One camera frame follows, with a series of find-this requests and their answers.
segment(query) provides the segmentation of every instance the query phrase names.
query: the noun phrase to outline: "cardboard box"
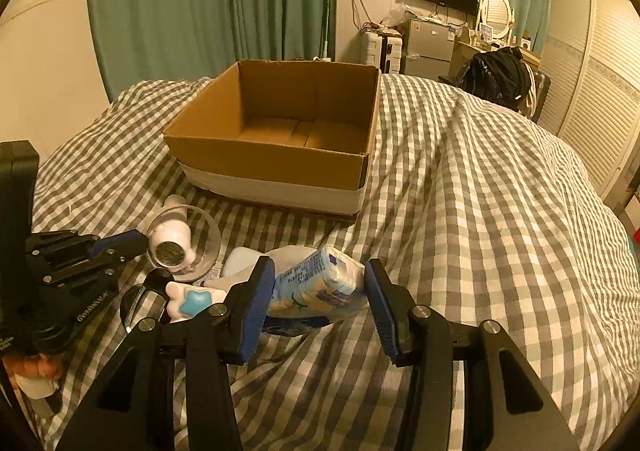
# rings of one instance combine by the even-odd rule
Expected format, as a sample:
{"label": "cardboard box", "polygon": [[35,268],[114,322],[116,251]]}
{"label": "cardboard box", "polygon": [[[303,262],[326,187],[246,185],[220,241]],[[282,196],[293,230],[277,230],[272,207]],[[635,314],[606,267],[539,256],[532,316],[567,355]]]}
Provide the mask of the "cardboard box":
{"label": "cardboard box", "polygon": [[352,215],[364,200],[379,99],[374,66],[246,60],[211,81],[164,139],[198,187]]}

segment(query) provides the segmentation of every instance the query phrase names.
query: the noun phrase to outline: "gingham bedsheet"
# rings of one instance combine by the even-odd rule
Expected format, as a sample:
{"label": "gingham bedsheet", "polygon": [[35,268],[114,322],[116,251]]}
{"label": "gingham bedsheet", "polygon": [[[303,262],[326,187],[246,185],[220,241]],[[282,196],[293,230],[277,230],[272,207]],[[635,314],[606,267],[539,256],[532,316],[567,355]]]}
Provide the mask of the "gingham bedsheet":
{"label": "gingham bedsheet", "polygon": [[[581,448],[603,442],[638,390],[640,285],[623,227],[571,148],[450,86],[383,76],[366,199],[346,226],[236,204],[187,183],[161,132],[207,82],[147,81],[121,94],[42,164],[34,227],[112,235],[180,193],[219,223],[219,262],[241,245],[265,252],[325,242],[359,260],[379,257],[393,281],[450,321],[498,320]],[[147,270],[144,261],[130,263],[122,290]],[[118,304],[119,297],[66,355],[62,411],[39,424],[47,449],[125,335]],[[184,367],[176,373],[181,450]],[[391,450],[409,383],[408,370],[383,354],[370,313],[297,338],[263,335],[251,363],[229,374],[244,448],[260,451]],[[459,368],[454,377],[457,450]]]}

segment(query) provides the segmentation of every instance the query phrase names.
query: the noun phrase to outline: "clamp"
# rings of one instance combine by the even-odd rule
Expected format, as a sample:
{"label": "clamp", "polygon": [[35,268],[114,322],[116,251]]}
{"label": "clamp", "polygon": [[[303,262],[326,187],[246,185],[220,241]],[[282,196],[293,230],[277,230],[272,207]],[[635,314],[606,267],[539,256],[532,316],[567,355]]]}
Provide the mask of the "clamp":
{"label": "clamp", "polygon": [[463,361],[463,451],[578,451],[551,395],[504,328],[452,323],[394,285],[379,259],[365,265],[365,290],[380,341],[397,367],[411,366],[396,451],[449,445],[453,361]]}
{"label": "clamp", "polygon": [[0,144],[0,355],[62,353],[118,293],[124,263],[146,236],[31,233],[38,154],[27,141]]}
{"label": "clamp", "polygon": [[85,394],[56,449],[172,451],[175,359],[186,362],[191,451],[241,451],[226,365],[255,352],[275,267],[260,256],[248,281],[193,319],[139,321]]}

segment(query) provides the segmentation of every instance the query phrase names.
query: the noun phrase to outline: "white wardrobe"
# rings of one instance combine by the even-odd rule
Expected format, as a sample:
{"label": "white wardrobe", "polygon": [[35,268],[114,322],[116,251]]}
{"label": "white wardrobe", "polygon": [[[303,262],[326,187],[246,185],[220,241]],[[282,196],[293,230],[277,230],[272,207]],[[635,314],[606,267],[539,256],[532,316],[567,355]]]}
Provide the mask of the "white wardrobe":
{"label": "white wardrobe", "polygon": [[551,0],[538,124],[571,145],[605,198],[640,132],[640,17],[629,0]]}

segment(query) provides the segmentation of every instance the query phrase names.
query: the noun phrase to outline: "electrical wire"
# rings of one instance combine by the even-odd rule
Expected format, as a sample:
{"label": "electrical wire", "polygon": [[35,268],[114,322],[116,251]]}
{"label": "electrical wire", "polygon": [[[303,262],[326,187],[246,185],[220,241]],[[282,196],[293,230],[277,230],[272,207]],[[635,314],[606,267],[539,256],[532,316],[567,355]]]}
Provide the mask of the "electrical wire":
{"label": "electrical wire", "polygon": [[447,12],[447,18],[446,18],[445,23],[448,26],[452,26],[452,27],[455,27],[455,28],[462,28],[464,25],[466,25],[468,23],[469,18],[468,18],[468,14],[466,12],[465,12],[465,20],[464,20],[464,22],[462,22],[462,23],[452,23],[452,22],[450,22],[449,21],[449,7],[445,6],[445,5],[440,5],[439,3],[436,3],[436,14],[435,14],[435,17],[437,17],[438,19],[440,19],[440,15],[438,14],[438,7],[439,6],[443,6],[445,8],[445,11]]}
{"label": "electrical wire", "polygon": [[364,2],[362,0],[359,1],[364,14],[367,16],[368,21],[365,23],[362,22],[360,18],[360,11],[358,10],[358,3],[356,2],[356,0],[351,0],[351,17],[353,19],[353,25],[358,29],[358,32],[360,33],[376,30],[378,28],[378,25],[373,23],[373,21],[371,20],[371,16],[369,15],[369,12],[367,12],[367,7],[364,5]]}

